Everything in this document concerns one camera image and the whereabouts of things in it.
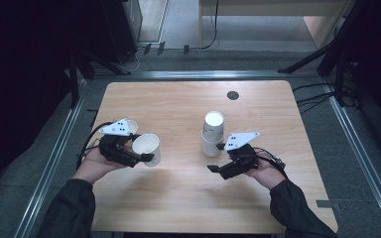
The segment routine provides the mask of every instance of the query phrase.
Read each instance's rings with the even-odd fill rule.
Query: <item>table surface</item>
[[[236,91],[238,99],[228,99],[229,91]],[[311,210],[337,230],[332,209],[317,206],[317,200],[328,197],[290,84],[284,80],[109,84],[95,126],[122,118],[136,121],[138,134],[159,136],[162,160],[154,168],[140,163],[99,180],[94,185],[92,229],[283,233],[285,228],[270,213],[267,188],[245,175],[224,180],[206,167],[230,162],[226,152],[209,158],[201,151],[204,116],[213,110],[224,115],[226,135],[260,132],[250,144],[282,159]]]

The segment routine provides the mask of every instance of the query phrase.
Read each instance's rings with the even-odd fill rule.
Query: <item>metal frame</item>
[[[112,73],[100,75],[99,77],[110,77],[117,81],[186,81],[186,80],[258,80],[258,79],[279,79],[279,78],[295,78],[295,77],[319,77],[315,70],[299,70],[292,74],[278,73],[275,70],[205,70],[205,71],[146,71],[138,72],[128,76],[118,76]],[[43,200],[47,194],[48,188],[53,179],[53,175],[58,166],[62,152],[69,138],[72,127],[76,121],[79,110],[82,106],[83,95],[86,93],[88,84],[83,79],[80,84],[80,98],[78,103],[69,112],[66,121],[63,125],[60,136],[55,144],[54,150],[49,158],[49,161],[43,171],[37,187],[32,194],[28,203],[28,207],[20,222],[15,237],[28,237],[31,229],[36,221],[38,212],[42,206]],[[331,86],[325,86],[326,92],[333,91]],[[339,107],[334,98],[330,99],[330,104],[335,112],[335,115],[345,132],[345,135],[355,154],[366,180],[368,181],[375,198],[381,208],[381,179],[379,178],[374,166],[367,155],[357,133],[352,126],[348,115],[344,108]]]

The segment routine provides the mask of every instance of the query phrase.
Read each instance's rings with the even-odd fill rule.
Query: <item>wooden table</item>
[[[239,93],[237,100],[227,98]],[[283,233],[270,214],[269,190],[245,175],[224,180],[207,165],[230,162],[201,151],[204,115],[225,117],[225,132],[258,131],[251,142],[286,164],[309,207],[334,231],[331,208],[290,84],[287,81],[116,82],[108,85],[95,125],[128,117],[138,133],[161,140],[162,161],[108,174],[94,186],[92,229],[124,232]]]
[[[318,49],[331,37],[354,0],[221,0],[218,16],[303,16]],[[199,0],[199,47],[202,16],[215,16],[216,0]]]

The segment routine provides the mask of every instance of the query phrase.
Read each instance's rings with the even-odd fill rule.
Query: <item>gray floor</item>
[[[73,174],[76,155],[90,132],[90,124],[94,117],[94,113],[87,111],[87,109],[98,109],[108,83],[123,80],[148,80],[150,79],[149,74],[155,76],[152,78],[153,80],[166,80],[166,76],[171,74],[165,74],[163,71],[175,71],[177,77],[170,78],[172,80],[205,80],[206,78],[201,76],[202,73],[198,70],[261,70],[260,73],[265,76],[246,79],[285,79],[293,87],[321,82],[321,78],[315,76],[314,72],[310,70],[318,66],[319,60],[308,64],[293,76],[276,73],[277,68],[288,66],[302,59],[314,51],[313,49],[306,48],[303,51],[265,50],[260,52],[257,50],[258,48],[252,51],[237,51],[236,49],[231,51],[192,50],[188,55],[184,55],[180,50],[164,51],[161,55],[158,55],[156,50],[152,50],[147,55],[140,52],[137,54],[140,61],[139,67],[130,76],[114,75],[107,69],[97,66],[96,79],[89,81],[87,90],[81,93],[84,98],[82,107],[76,122],[73,124],[61,160],[56,166],[55,174],[49,190],[45,194],[37,219],[33,222],[31,232],[27,232],[28,235],[26,236],[35,236],[50,201]],[[124,66],[135,68],[137,65],[136,60],[131,59]],[[184,73],[181,74],[183,70],[188,72],[186,76]],[[295,97],[302,99],[319,93],[323,93],[322,87],[312,87],[296,92]],[[0,237],[14,237],[16,234],[29,204],[29,199],[41,178],[65,119],[70,112],[69,104],[68,95],[50,118],[33,147],[15,160],[3,174],[0,180]],[[360,110],[346,108],[346,111],[381,178],[379,143]],[[317,158],[327,194],[333,204],[333,211],[339,226],[338,235],[341,237],[381,237],[381,209],[330,103],[327,101],[303,113],[302,118]],[[108,238],[112,234],[94,232],[93,235]],[[121,233],[115,234],[115,237],[121,236]]]
[[[214,17],[202,19],[202,45],[214,37]],[[172,0],[160,42],[167,49],[184,45],[199,47],[198,1]],[[216,41],[210,47],[219,51],[309,52],[317,48],[303,17],[225,17],[217,18]]]

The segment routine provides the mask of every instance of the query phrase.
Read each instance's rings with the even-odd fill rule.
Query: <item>aluminum rail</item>
[[[79,95],[83,95],[88,88],[86,80],[82,80],[79,86]],[[18,226],[18,229],[15,233],[16,238],[18,237],[29,237],[30,232],[33,228],[33,225],[36,221],[37,215],[42,207],[43,200],[48,192],[49,186],[52,182],[52,178],[55,174],[55,171],[58,167],[58,163],[64,151],[67,139],[70,136],[72,127],[76,121],[76,118],[79,114],[83,102],[83,96],[81,96],[76,103],[75,107],[70,109],[66,120],[64,121],[63,128],[61,133],[58,136],[58,140],[52,150],[52,153],[49,157],[48,163],[45,166],[45,169],[42,173],[42,176],[36,186],[35,191],[33,192],[27,209],[23,215],[23,218]]]
[[[324,89],[326,92],[333,91],[333,88],[329,85],[325,86]],[[345,136],[347,137],[348,142],[351,145],[355,158],[357,159],[357,162],[361,167],[364,176],[366,177],[366,180],[369,183],[369,186],[381,209],[381,179],[378,173],[376,172],[366,150],[364,149],[360,138],[355,132],[345,108],[341,108],[335,98],[332,97],[329,100],[333,108],[333,111],[335,112],[335,115],[345,133]]]

